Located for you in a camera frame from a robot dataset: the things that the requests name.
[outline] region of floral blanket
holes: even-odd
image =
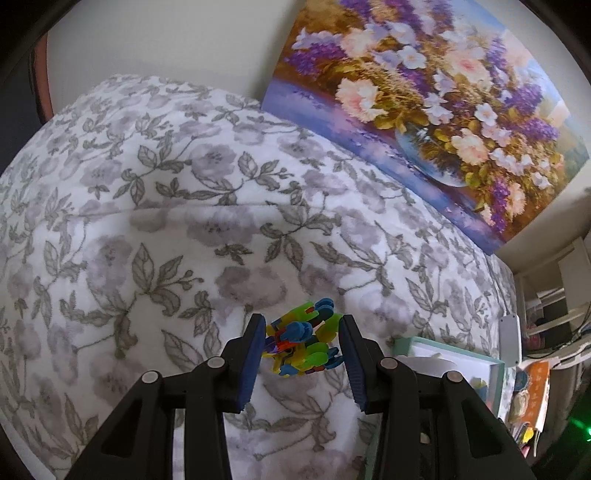
[[[203,86],[103,82],[35,134],[0,197],[0,407],[58,478],[144,371],[190,371],[252,312],[328,296],[383,349],[422,335],[498,356],[515,310],[509,269],[417,196]],[[226,416],[234,478],[355,478],[375,423],[344,368],[263,362]]]

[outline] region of cable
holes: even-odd
[[[531,358],[531,359],[535,359],[535,360],[541,360],[541,359],[544,359],[544,358],[547,358],[547,357],[553,355],[554,353],[559,351],[562,347],[569,346],[572,343],[574,343],[575,341],[579,340],[579,338],[581,338],[581,330],[586,325],[590,316],[591,316],[591,303],[589,303],[589,305],[587,305],[587,310],[585,311],[585,315],[584,315],[583,321],[581,322],[581,325],[579,325],[579,327],[572,333],[569,340],[561,343],[560,345],[552,347],[553,350],[550,353],[547,353],[543,356],[532,356],[532,354],[535,355],[535,352],[531,352],[531,353],[527,354],[527,357]]]

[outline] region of blue gripper pad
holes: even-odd
[[[222,357],[228,362],[228,388],[220,387],[223,411],[240,413],[250,401],[265,348],[265,317],[252,315],[244,334],[226,344]]]
[[[350,317],[350,315],[343,316],[339,325],[340,350],[345,359],[345,368],[349,377],[349,385],[353,392],[353,399],[359,405],[361,411],[365,411],[368,401],[365,373],[351,335],[350,325],[346,321],[347,317]]]

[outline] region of blue toy piece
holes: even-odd
[[[287,340],[291,343],[302,343],[314,334],[312,325],[308,322],[293,322],[285,327],[285,332],[280,336],[281,340]]]

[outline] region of leaf pattern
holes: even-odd
[[[0,415],[60,480],[143,372],[191,371],[252,313],[329,296],[385,352],[421,335],[498,356],[515,309],[511,272],[414,194],[203,86],[107,80],[31,139],[0,199]],[[375,429],[342,367],[290,380],[263,362],[225,419],[237,480],[298,458],[324,479],[323,456],[354,478]]]

